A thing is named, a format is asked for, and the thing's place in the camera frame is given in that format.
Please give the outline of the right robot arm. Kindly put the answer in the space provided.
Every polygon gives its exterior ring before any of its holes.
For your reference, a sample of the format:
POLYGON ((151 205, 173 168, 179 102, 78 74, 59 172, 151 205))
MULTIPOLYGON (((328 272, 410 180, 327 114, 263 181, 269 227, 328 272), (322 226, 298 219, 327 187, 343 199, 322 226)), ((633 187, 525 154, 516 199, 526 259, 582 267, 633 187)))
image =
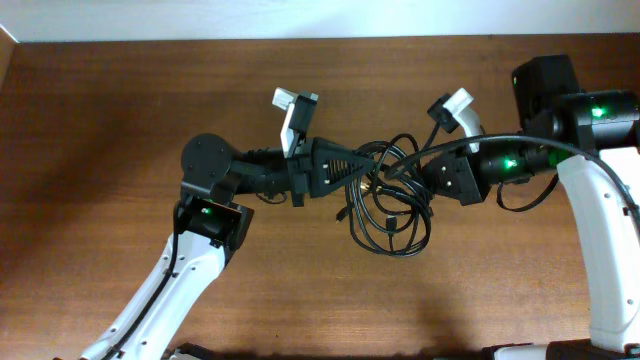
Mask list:
POLYGON ((433 191, 472 205, 491 189, 548 172, 568 196, 590 296, 583 340, 484 348, 484 359, 635 359, 639 355, 639 99, 627 90, 584 91, 566 55, 540 56, 512 74, 519 131, 491 140, 458 90, 429 109, 467 144, 421 172, 433 191))

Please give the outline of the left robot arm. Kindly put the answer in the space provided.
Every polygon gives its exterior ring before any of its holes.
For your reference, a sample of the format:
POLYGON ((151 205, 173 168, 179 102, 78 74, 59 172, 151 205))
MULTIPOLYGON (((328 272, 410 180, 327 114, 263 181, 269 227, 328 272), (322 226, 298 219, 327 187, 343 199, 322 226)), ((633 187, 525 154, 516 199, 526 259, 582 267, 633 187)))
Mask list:
POLYGON ((323 138, 289 149, 240 152, 218 135, 192 138, 181 155, 180 198, 172 233, 153 270, 84 359, 159 359, 187 314, 229 264, 254 212, 237 195, 270 200, 285 194, 296 207, 360 179, 373 160, 323 138))

